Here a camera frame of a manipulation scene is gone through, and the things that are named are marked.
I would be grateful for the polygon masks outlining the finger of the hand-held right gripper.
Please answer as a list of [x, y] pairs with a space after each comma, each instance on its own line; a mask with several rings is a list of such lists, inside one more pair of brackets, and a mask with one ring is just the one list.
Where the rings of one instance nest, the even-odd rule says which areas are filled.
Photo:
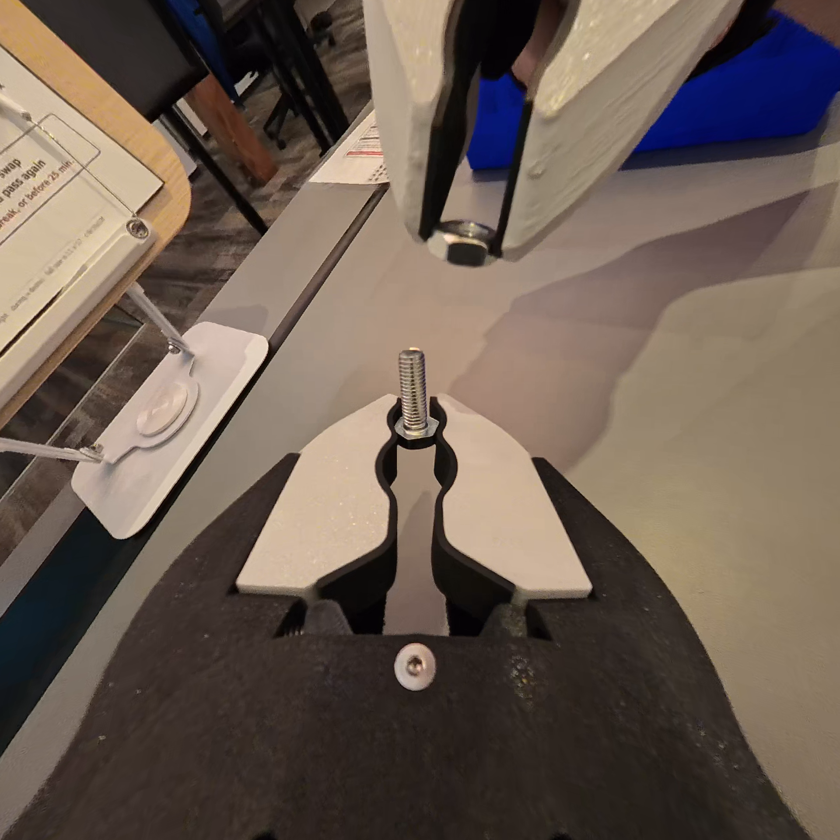
[[614, 174], [742, 2], [576, 2], [532, 77], [500, 217], [520, 259]]
[[484, 3], [365, 1], [363, 11], [386, 172], [407, 232], [425, 242], [475, 123]]

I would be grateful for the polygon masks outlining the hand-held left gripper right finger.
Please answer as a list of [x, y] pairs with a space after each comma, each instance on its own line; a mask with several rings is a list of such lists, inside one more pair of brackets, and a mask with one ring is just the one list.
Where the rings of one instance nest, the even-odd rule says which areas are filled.
[[587, 598], [592, 583], [528, 450], [450, 395], [431, 408], [432, 570], [447, 604], [486, 621], [499, 605]]

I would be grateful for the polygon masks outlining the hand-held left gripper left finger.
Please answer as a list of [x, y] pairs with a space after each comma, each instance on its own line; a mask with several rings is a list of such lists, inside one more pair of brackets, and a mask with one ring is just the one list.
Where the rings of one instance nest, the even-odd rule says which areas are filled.
[[300, 452], [238, 574], [238, 592], [377, 603], [396, 576], [395, 418], [384, 395]]

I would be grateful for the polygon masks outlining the blue plastic bin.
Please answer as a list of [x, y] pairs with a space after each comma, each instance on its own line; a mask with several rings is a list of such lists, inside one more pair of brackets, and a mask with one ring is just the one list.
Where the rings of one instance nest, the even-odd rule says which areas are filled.
[[[772, 29], [741, 54], [684, 82], [631, 154], [813, 131], [838, 94], [838, 47], [786, 14], [771, 11], [770, 21]], [[510, 72], [480, 81], [466, 153], [474, 172], [511, 165], [524, 93]]]

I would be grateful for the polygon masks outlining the short thin silver bolt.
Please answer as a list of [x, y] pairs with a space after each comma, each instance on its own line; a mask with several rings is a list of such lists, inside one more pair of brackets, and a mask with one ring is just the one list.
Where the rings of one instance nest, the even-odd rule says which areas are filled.
[[400, 410], [394, 421], [397, 443], [419, 450], [435, 445], [439, 422], [431, 414], [427, 396], [426, 358], [422, 350], [409, 348], [398, 356]]

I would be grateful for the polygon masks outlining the small silver hex nut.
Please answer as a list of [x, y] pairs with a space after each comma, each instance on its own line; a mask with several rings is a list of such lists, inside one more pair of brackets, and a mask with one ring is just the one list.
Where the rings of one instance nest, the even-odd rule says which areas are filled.
[[495, 261], [497, 233], [489, 226], [463, 219], [440, 222], [426, 242], [429, 252], [452, 266], [481, 268]]

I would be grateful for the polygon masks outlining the person's right hand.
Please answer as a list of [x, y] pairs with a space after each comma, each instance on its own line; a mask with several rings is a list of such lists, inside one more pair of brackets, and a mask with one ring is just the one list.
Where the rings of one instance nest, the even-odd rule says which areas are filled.
[[529, 83], [539, 68], [542, 59], [534, 44], [528, 42], [520, 55], [511, 65], [510, 75], [519, 89], [527, 90]]

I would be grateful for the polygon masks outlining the laminated instruction sheet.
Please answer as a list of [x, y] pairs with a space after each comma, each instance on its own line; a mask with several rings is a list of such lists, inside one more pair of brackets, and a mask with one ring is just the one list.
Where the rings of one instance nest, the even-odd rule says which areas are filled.
[[309, 181], [345, 186], [378, 186], [389, 182], [375, 111], [370, 111], [352, 129]]

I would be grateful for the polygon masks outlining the black office chair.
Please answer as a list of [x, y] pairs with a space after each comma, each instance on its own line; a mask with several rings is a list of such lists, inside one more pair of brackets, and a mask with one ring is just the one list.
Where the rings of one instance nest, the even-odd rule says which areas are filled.
[[286, 61], [283, 67], [289, 80], [284, 85], [324, 156], [341, 139], [350, 121], [295, 3], [268, 1], [262, 8], [272, 45]]

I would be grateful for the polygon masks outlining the wood and white document stand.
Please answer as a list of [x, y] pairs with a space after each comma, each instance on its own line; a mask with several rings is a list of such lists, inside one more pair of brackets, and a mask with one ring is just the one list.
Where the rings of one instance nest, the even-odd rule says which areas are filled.
[[130, 538], [152, 519], [256, 374], [268, 341], [215, 322], [181, 331], [142, 289], [140, 276], [182, 229], [192, 201], [185, 169], [153, 123], [23, 2], [2, 2], [2, 49], [163, 181], [1, 359], [5, 425], [121, 297], [162, 333], [163, 360], [95, 443], [73, 448], [2, 437], [4, 453], [74, 461], [74, 494], [111, 536]]

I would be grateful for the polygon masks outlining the blue jacket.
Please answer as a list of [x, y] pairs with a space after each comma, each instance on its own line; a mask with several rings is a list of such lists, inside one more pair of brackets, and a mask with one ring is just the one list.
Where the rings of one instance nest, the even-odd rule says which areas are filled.
[[241, 108], [243, 102], [229, 72], [226, 55], [213, 26], [212, 18], [205, 9], [205, 4], [199, 1], [165, 1], [164, 3], [231, 102]]

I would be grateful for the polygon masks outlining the black framed display easel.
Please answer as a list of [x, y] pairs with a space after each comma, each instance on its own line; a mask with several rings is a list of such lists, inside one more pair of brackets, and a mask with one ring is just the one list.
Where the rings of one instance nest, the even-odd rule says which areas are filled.
[[206, 167], [258, 235], [268, 231], [176, 109], [176, 103], [209, 76], [209, 69], [165, 2], [23, 4], [150, 123], [161, 120]]

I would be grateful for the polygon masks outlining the printed instruction poster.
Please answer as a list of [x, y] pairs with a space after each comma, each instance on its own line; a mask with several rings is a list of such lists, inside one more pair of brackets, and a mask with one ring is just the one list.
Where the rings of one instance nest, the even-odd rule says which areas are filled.
[[5, 49], [1, 82], [5, 351], [163, 181]]

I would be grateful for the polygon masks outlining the brown wooden post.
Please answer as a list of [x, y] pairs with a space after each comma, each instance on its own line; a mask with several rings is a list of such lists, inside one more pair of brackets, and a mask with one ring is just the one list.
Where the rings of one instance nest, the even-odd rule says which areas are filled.
[[278, 166], [271, 153], [212, 72], [184, 100], [218, 148], [254, 186], [265, 186], [275, 177]]

